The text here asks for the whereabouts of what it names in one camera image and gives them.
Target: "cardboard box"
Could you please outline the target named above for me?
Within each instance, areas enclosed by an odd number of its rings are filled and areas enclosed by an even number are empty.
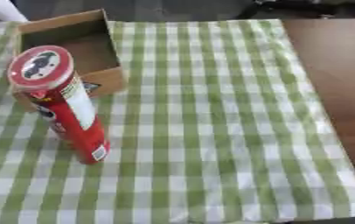
[[[54,17],[17,27],[16,55],[45,45],[62,46],[72,54],[75,70],[91,97],[124,89],[122,69],[104,10]],[[29,100],[16,89],[13,95],[25,109],[34,110]]]

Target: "checkered cloth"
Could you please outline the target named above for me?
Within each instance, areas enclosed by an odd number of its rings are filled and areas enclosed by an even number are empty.
[[[278,20],[110,24],[127,90],[94,101],[112,150],[80,164],[8,92],[2,223],[220,223],[355,216],[355,173]]]

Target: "can lid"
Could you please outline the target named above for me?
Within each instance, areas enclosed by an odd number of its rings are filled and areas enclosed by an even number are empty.
[[[60,46],[42,45],[18,55],[10,64],[8,78],[20,90],[48,90],[73,73],[73,58]]]

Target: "pringles can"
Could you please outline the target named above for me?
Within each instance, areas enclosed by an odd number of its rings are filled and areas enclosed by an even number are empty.
[[[110,143],[66,49],[42,45],[27,50],[11,62],[8,78],[81,162],[93,164],[108,154]]]

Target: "wooden table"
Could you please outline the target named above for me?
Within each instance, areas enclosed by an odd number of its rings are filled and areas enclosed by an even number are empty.
[[[355,19],[284,24],[355,167]]]

